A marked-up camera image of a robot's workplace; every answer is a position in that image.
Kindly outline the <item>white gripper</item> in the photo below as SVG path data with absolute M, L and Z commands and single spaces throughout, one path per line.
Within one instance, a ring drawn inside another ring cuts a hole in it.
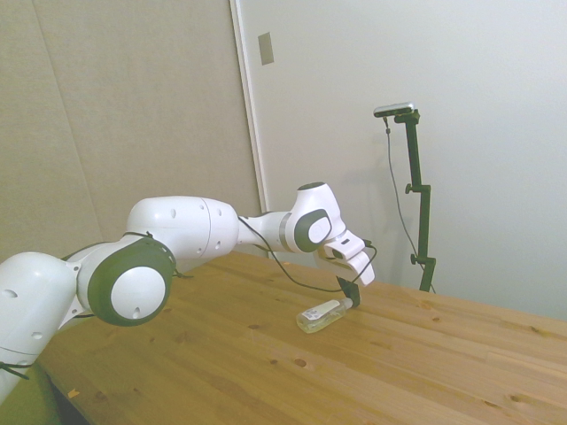
M 352 282 L 368 286 L 375 279 L 370 256 L 365 252 L 370 241 L 335 241 L 326 243 L 315 252 L 316 265 L 337 276 L 338 284 L 353 307 L 361 302 L 360 290 Z

